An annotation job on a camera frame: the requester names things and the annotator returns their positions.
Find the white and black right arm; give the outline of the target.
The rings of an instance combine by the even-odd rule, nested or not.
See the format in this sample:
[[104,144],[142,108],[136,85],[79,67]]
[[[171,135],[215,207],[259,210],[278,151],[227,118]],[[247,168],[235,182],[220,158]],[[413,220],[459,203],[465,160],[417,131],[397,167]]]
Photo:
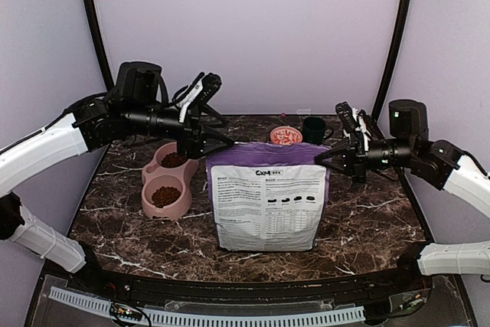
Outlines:
[[[432,141],[426,105],[415,100],[392,100],[390,137],[382,136],[363,110],[339,103],[335,107],[345,137],[315,157],[316,165],[364,182],[369,171],[409,170],[440,191],[446,191],[489,215],[489,173],[473,154],[447,140]],[[390,284],[406,292],[422,276],[480,275],[489,278],[489,243],[410,244],[397,260]]]

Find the pink double pet bowl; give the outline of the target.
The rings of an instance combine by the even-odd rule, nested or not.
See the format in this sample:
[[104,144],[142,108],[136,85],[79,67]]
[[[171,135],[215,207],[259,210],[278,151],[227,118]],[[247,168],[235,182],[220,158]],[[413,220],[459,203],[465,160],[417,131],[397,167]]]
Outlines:
[[177,154],[177,143],[158,148],[150,163],[142,169],[142,209],[149,218],[177,220],[191,207],[191,179],[198,160]]

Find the purple pet food bag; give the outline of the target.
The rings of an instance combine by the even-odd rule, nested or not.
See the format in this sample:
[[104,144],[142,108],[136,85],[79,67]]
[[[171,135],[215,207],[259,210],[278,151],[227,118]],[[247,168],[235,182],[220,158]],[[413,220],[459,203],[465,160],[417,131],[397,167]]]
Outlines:
[[220,248],[303,252],[315,246],[328,203],[330,170],[315,164],[325,146],[237,144],[209,155],[206,173]]

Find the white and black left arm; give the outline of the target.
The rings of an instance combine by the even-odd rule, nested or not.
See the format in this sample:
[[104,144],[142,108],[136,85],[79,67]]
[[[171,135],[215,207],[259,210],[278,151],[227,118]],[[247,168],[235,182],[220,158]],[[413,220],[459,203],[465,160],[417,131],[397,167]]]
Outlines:
[[227,121],[208,104],[221,86],[218,75],[199,73],[169,98],[159,65],[122,63],[109,92],[73,103],[53,122],[1,150],[1,239],[77,274],[91,293],[102,293],[108,277],[89,247],[39,221],[15,188],[60,162],[129,136],[173,139],[189,159],[228,148],[233,140],[216,130]]

